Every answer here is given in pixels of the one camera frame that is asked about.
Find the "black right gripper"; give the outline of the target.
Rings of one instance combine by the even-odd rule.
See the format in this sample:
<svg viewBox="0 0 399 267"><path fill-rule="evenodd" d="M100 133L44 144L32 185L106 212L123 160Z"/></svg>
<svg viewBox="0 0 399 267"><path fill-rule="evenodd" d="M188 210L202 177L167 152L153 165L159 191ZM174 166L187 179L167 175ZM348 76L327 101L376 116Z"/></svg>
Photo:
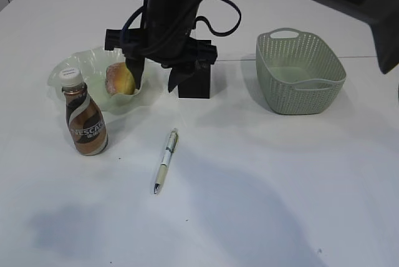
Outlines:
<svg viewBox="0 0 399 267"><path fill-rule="evenodd" d="M139 27L127 29L107 29L104 49L119 49L125 57L127 69L133 76L135 87L141 88L145 59L171 66L168 91L172 92L184 81L193 77L199 62L214 64L218 56L216 46L210 40L198 40L188 34L172 35L149 45L148 30Z"/></svg>

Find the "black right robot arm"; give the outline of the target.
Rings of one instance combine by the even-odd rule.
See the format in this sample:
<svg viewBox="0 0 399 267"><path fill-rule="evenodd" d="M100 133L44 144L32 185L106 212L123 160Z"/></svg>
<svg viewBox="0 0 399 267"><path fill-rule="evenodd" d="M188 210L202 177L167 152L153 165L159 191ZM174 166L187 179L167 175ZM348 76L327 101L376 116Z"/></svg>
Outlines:
<svg viewBox="0 0 399 267"><path fill-rule="evenodd" d="M120 49L126 65L140 85L144 60L151 59L171 71L168 88L193 77L200 65L210 66L217 58L211 41L191 38L200 21L197 10L202 0L142 0L133 14L139 28L128 20L120 30L109 29L104 48ZM373 34L381 72L398 65L398 0L314 0L367 23Z"/></svg>

